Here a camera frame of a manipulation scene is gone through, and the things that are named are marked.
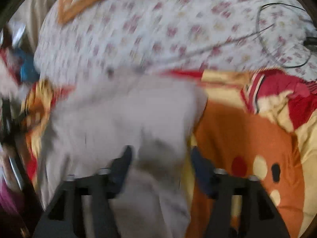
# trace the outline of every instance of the thin wire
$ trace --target thin wire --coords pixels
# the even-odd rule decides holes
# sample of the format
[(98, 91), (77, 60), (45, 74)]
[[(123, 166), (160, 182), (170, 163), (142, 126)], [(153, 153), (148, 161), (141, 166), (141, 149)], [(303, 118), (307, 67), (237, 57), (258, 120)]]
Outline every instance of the thin wire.
[(275, 59), (275, 57), (269, 52), (269, 50), (266, 48), (263, 38), (260, 35), (260, 15), (261, 15), (261, 11), (263, 11), (265, 8), (272, 6), (272, 5), (285, 5), (285, 6), (289, 6), (289, 7), (293, 7), (293, 8), (297, 8), (300, 9), (302, 11), (305, 11), (303, 8), (294, 6), (294, 5), (290, 5), (290, 4), (285, 4), (285, 3), (279, 3), (279, 2), (274, 2), (274, 3), (268, 3), (265, 4), (263, 6), (261, 6), (261, 8), (258, 11), (257, 17), (256, 17), (256, 33), (257, 33), (257, 37), (259, 38), (259, 41), (262, 45), (263, 50), (281, 67), (286, 68), (286, 69), (291, 69), (291, 68), (300, 68), (302, 66), (304, 66), (306, 63), (308, 63), (308, 61), (310, 60), (310, 58), (312, 57), (312, 51), (310, 51), (310, 54), (308, 56), (308, 59), (300, 65), (295, 65), (295, 66), (285, 66), (283, 63), (279, 62), (278, 60)]

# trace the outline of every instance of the white floral fabric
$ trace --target white floral fabric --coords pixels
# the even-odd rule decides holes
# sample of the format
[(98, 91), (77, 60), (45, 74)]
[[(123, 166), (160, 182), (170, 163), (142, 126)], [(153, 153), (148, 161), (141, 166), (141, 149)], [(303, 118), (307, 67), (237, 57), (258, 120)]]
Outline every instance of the white floral fabric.
[[(309, 16), (282, 5), (264, 9), (261, 36), (256, 35), (260, 6), (297, 0), (102, 0), (64, 26), (56, 3), (42, 25), (34, 62), (41, 77), (55, 84), (96, 78), (108, 69), (132, 68), (155, 73), (167, 69), (256, 70), (302, 64), (302, 46), (314, 27)], [(289, 73), (317, 78), (317, 57)]]

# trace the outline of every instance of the black cable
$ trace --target black cable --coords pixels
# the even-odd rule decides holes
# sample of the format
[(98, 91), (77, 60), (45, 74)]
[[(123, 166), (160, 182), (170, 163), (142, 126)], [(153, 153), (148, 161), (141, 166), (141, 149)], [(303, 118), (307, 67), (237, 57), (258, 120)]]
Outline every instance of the black cable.
[(269, 7), (269, 6), (272, 6), (272, 5), (285, 5), (285, 6), (289, 6), (289, 7), (293, 7), (293, 8), (297, 8), (297, 9), (300, 9), (302, 11), (305, 11), (303, 8), (300, 8), (300, 7), (297, 7), (297, 6), (294, 6), (294, 5), (290, 5), (290, 4), (285, 4), (285, 3), (279, 3), (279, 2), (274, 2), (274, 3), (268, 3), (268, 4), (265, 4), (263, 6), (261, 6), (261, 8), (259, 9), (258, 11), (258, 14), (257, 14), (257, 17), (256, 17), (256, 33), (258, 35), (258, 38), (259, 38), (259, 41), (262, 45), (262, 48), (263, 50), (278, 64), (280, 65), (281, 67), (283, 68), (286, 68), (286, 69), (290, 69), (290, 68), (299, 68), (299, 67), (302, 67), (304, 66), (306, 63), (308, 63), (308, 61), (310, 60), (310, 58), (312, 57), (312, 52), (310, 51), (310, 54), (308, 56), (308, 59), (303, 63), (303, 64), (300, 64), (300, 65), (295, 65), (295, 66), (285, 66), (283, 63), (279, 62), (278, 60), (275, 59), (275, 57), (269, 52), (269, 50), (265, 47), (265, 44), (264, 44), (264, 41), (263, 41), (263, 38), (261, 37), (260, 35), (260, 14), (261, 14), (261, 11), (263, 11), (265, 8)]

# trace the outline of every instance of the pink cloth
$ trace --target pink cloth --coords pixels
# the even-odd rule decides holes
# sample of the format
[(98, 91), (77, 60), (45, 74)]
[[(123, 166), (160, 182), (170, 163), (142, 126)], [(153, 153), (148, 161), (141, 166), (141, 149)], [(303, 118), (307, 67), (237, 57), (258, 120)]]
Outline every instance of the pink cloth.
[(4, 179), (0, 186), (0, 205), (9, 215), (18, 215), (24, 207), (23, 194), (10, 190)]

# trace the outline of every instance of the black oval spot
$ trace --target black oval spot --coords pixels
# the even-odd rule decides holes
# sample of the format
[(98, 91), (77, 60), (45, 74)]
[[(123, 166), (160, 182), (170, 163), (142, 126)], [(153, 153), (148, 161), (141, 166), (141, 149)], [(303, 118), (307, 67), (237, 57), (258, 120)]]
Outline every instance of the black oval spot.
[(281, 169), (280, 165), (278, 163), (275, 163), (271, 167), (272, 170), (272, 177), (274, 182), (279, 182), (280, 181), (280, 174), (281, 174)]

